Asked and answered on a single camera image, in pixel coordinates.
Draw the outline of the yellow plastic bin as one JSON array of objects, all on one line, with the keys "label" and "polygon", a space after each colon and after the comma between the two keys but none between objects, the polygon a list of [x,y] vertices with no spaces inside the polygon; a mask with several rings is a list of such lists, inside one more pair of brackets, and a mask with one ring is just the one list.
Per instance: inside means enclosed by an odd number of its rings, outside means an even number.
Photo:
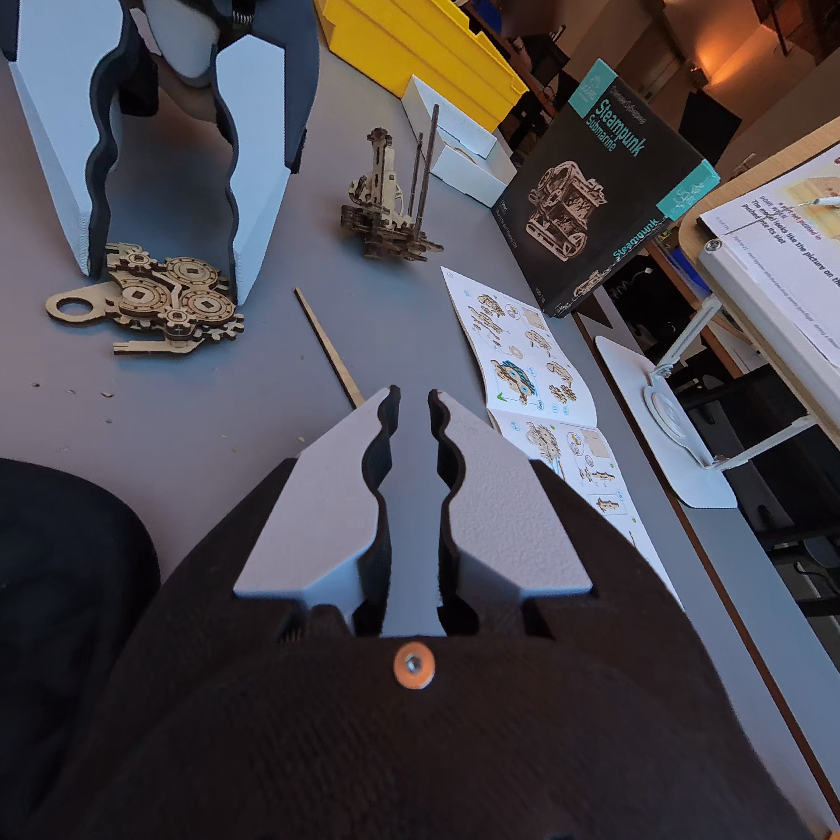
[{"label": "yellow plastic bin", "polygon": [[449,1],[316,1],[332,53],[401,97],[417,77],[494,131],[527,85]]}]

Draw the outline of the dark cloth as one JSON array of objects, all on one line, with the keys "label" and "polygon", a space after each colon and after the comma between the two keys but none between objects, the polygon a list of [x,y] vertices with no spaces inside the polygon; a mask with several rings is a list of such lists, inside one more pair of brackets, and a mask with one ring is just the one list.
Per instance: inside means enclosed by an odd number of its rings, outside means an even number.
[{"label": "dark cloth", "polygon": [[1,462],[1,835],[87,736],[113,664],[161,585],[138,516],[56,469]]}]

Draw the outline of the white cardboard box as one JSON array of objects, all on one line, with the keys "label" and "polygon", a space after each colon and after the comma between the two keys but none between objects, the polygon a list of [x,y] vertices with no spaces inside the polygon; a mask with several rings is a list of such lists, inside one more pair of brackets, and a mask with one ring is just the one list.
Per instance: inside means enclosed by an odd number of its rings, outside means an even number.
[{"label": "white cardboard box", "polygon": [[435,89],[412,76],[402,105],[415,135],[427,138],[439,106],[430,172],[478,202],[493,207],[517,170],[498,131],[490,133]]}]

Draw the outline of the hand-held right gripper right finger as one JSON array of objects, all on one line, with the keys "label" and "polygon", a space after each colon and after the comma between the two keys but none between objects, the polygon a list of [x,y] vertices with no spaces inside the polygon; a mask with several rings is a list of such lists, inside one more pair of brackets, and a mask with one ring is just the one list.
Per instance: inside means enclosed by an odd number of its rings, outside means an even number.
[{"label": "hand-held right gripper right finger", "polygon": [[438,619],[448,636],[522,622],[534,599],[589,595],[592,581],[531,461],[445,392],[428,395],[440,515]]}]

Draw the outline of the model instruction booklet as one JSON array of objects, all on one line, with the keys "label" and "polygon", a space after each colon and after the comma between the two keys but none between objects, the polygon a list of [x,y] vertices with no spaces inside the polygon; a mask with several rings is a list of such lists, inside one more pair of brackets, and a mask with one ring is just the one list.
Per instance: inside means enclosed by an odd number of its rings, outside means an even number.
[{"label": "model instruction booklet", "polygon": [[676,595],[617,459],[596,428],[592,393],[543,314],[449,268],[441,271],[482,374],[491,424],[598,510]]}]

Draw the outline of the printed instruction sheet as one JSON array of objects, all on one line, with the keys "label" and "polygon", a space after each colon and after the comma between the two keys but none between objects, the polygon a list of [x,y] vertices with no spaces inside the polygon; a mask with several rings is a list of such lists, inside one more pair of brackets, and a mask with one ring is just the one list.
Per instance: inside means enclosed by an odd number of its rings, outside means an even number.
[{"label": "printed instruction sheet", "polygon": [[838,143],[790,147],[686,219],[693,259],[762,355],[838,437]]}]

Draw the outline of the wooden model frame with rods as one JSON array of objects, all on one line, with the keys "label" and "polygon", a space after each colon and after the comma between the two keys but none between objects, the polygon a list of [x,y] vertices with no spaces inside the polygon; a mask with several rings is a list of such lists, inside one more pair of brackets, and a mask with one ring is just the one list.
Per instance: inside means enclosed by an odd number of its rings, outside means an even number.
[{"label": "wooden model frame with rods", "polygon": [[429,240],[422,229],[438,114],[439,106],[435,105],[427,149],[423,149],[422,133],[416,142],[407,203],[396,180],[392,136],[384,128],[373,129],[367,136],[373,149],[372,169],[350,184],[349,198],[353,204],[342,206],[340,219],[342,228],[363,236],[367,259],[394,256],[409,261],[427,261],[426,252],[444,250],[443,246]]}]

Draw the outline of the black model kit box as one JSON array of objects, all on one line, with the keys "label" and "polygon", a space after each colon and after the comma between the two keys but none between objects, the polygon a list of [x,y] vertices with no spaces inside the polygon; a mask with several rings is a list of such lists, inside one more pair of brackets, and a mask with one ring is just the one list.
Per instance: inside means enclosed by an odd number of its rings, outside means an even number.
[{"label": "black model kit box", "polygon": [[492,213],[539,307],[561,318],[719,181],[598,59]]}]

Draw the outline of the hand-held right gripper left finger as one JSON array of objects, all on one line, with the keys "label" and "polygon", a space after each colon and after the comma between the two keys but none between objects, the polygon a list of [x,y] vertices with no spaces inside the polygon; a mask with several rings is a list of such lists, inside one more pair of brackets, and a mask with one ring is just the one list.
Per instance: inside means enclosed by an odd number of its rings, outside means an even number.
[{"label": "hand-held right gripper left finger", "polygon": [[396,385],[381,389],[300,453],[236,596],[335,606],[356,635],[380,636],[392,568],[380,485],[400,399]]}]

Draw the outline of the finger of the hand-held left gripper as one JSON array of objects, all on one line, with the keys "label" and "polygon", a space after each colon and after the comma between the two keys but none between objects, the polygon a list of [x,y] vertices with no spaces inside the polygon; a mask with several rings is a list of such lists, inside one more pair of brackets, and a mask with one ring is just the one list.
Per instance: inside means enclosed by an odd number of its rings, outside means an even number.
[{"label": "finger of the hand-held left gripper", "polygon": [[233,146],[225,188],[233,215],[232,289],[245,302],[262,267],[290,171],[285,146],[285,52],[253,35],[216,56],[213,94]]},{"label": "finger of the hand-held left gripper", "polygon": [[9,1],[7,60],[56,213],[81,271],[100,277],[119,113],[144,111],[144,41],[120,1]]}]

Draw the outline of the instruction sheet on stand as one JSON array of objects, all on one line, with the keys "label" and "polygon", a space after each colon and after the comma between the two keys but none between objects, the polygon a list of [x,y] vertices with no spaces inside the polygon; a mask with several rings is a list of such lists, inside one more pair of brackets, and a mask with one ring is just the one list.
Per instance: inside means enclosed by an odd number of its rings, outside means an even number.
[{"label": "instruction sheet on stand", "polygon": [[[794,154],[809,151],[811,148],[815,148],[815,153],[820,153],[827,147],[838,144],[839,157],[838,123],[838,119],[827,123],[777,154],[792,146]],[[728,482],[722,476],[725,470],[743,466],[751,459],[813,426],[819,426],[835,445],[838,445],[838,437],[828,434],[805,407],[804,416],[795,419],[788,427],[744,452],[730,458],[713,456],[690,421],[686,409],[679,404],[667,378],[692,340],[721,308],[725,308],[722,299],[711,288],[708,280],[700,272],[697,261],[693,259],[693,245],[699,236],[689,234],[688,245],[681,241],[686,219],[695,215],[696,206],[684,216],[679,227],[679,244],[710,289],[710,295],[701,303],[696,316],[657,364],[604,336],[595,339],[595,346],[677,496],[693,508],[734,508],[737,502]]]}]

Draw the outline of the wooden gear assembly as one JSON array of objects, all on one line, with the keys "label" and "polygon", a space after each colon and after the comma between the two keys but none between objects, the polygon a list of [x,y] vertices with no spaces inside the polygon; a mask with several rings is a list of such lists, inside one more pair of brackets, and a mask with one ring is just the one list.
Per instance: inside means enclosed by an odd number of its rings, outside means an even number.
[{"label": "wooden gear assembly", "polygon": [[111,319],[132,330],[161,331],[162,341],[116,342],[116,355],[188,354],[205,341],[235,340],[245,317],[227,295],[229,281],[201,259],[153,259],[139,245],[107,243],[109,281],[55,295],[51,318],[70,323]]}]

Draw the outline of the thin wooden stick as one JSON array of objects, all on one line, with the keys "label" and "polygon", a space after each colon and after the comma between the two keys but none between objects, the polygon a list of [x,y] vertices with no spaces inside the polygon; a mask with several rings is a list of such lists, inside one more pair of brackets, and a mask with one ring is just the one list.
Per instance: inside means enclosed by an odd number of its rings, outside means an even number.
[{"label": "thin wooden stick", "polygon": [[332,366],[334,373],[338,377],[346,396],[349,398],[351,405],[353,406],[353,408],[361,407],[365,402],[365,398],[362,395],[361,390],[355,383],[352,375],[350,374],[349,369],[341,359],[338,351],[336,351],[333,343],[329,339],[329,336],[325,332],[323,326],[321,325],[319,319],[317,318],[314,310],[308,303],[307,299],[303,295],[301,289],[299,287],[295,287],[294,293],[307,319],[309,320],[311,328],[315,332],[318,341],[320,342],[321,347]]}]

